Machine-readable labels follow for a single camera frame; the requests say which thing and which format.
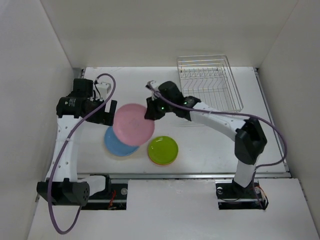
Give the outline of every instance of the dish rack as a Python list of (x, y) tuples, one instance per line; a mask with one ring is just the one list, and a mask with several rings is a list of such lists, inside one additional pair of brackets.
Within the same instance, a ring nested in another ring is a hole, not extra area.
[(240, 112), (243, 103), (226, 55), (177, 58), (180, 89), (222, 112)]

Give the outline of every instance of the white panel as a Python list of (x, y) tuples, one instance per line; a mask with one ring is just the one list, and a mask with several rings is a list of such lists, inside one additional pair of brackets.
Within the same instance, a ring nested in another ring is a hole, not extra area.
[(289, 146), (288, 164), (304, 187), (320, 231), (320, 1), (300, 0), (259, 74)]
[[(262, 179), (270, 204), (263, 210), (219, 210), (212, 180), (134, 180), (127, 210), (81, 211), (75, 228), (59, 236), (40, 200), (29, 240), (318, 240), (297, 179)], [(77, 207), (57, 206), (59, 226)]]
[[(244, 108), (242, 112), (268, 119), (268, 113), (252, 67), (233, 67)], [(145, 88), (150, 80), (159, 83), (179, 81), (176, 67), (88, 67), (85, 78), (94, 80), (99, 74), (110, 73), (117, 88), (112, 99), (117, 108), (128, 103), (146, 106), (151, 92)], [(84, 123), (78, 154), (78, 173), (234, 173), (238, 160), (235, 143), (227, 136), (201, 124), (186, 124), (173, 113), (155, 122), (157, 136), (170, 136), (178, 144), (177, 159), (168, 166), (159, 166), (149, 160), (148, 143), (127, 157), (117, 157), (108, 152), (104, 144), (107, 126)], [(275, 135), (270, 127), (262, 124), (268, 140), (258, 164), (273, 163), (281, 158)], [(285, 172), (283, 164), (260, 168), (259, 172)]]
[(41, 0), (74, 67), (175, 66), (226, 54), (258, 67), (297, 0)]
[(0, 238), (27, 237), (73, 72), (38, 0), (0, 2)]

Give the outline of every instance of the white dish rack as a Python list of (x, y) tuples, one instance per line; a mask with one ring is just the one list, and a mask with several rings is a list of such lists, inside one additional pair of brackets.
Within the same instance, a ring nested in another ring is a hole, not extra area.
[(180, 88), (223, 112), (240, 112), (243, 103), (226, 55), (195, 55), (177, 58)]

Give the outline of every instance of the white wall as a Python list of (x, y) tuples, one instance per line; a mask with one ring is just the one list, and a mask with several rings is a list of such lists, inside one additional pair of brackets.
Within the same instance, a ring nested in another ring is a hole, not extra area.
[(226, 54), (260, 66), (297, 0), (41, 0), (74, 67), (175, 66)]
[(73, 72), (39, 0), (0, 1), (0, 238), (22, 240)]
[(259, 70), (288, 164), (320, 231), (320, 1), (300, 0)]

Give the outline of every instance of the metal wire rack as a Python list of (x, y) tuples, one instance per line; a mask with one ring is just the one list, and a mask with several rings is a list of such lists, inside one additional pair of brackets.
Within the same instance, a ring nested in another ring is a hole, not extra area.
[(194, 96), (219, 111), (240, 112), (243, 103), (226, 55), (177, 58), (184, 96)]

